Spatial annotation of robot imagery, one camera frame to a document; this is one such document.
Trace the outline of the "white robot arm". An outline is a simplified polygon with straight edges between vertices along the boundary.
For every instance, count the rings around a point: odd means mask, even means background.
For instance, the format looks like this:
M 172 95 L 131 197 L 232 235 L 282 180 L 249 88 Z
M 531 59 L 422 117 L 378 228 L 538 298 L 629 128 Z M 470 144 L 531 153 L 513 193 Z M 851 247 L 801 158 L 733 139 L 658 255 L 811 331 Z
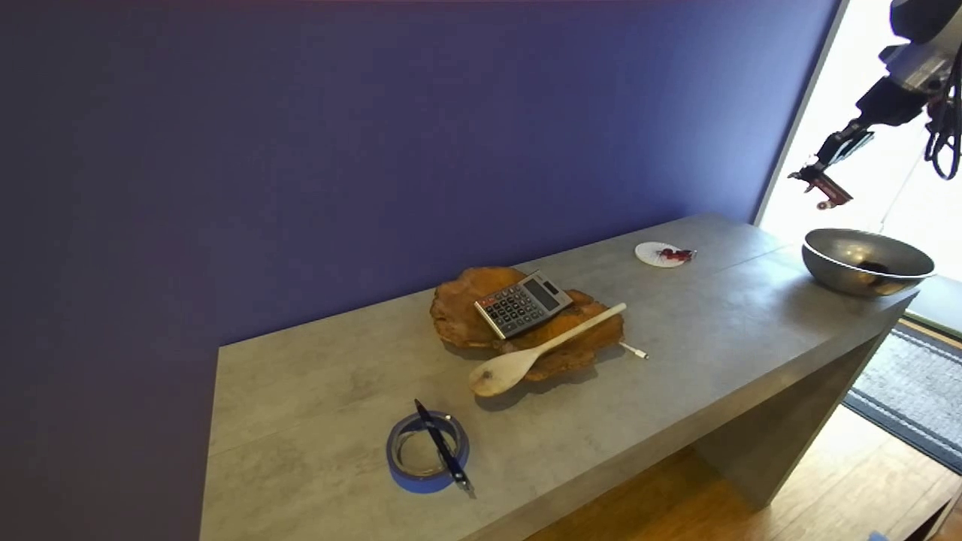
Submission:
M 833 205 L 847 193 L 826 175 L 830 166 L 859 150 L 873 127 L 900 127 L 928 115 L 922 158 L 941 180 L 958 175 L 962 157 L 962 0 L 888 0 L 885 45 L 878 59 L 884 75 L 855 98 L 855 117 L 830 131 L 813 158 L 794 172 Z

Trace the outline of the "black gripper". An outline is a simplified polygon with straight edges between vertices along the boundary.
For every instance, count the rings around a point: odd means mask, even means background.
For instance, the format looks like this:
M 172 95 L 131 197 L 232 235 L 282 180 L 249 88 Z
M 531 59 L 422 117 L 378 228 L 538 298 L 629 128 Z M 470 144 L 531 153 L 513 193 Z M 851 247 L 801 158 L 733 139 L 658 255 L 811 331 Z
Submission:
M 813 185 L 830 166 L 839 158 L 847 158 L 852 150 L 869 144 L 873 131 L 869 127 L 900 127 L 914 121 L 922 106 L 928 102 L 925 92 L 903 90 L 893 78 L 878 78 L 859 98 L 859 121 L 851 121 L 843 128 L 830 131 L 824 144 L 813 153 L 813 166 L 801 166 L 798 172 L 789 172 L 789 180 L 801 180 Z

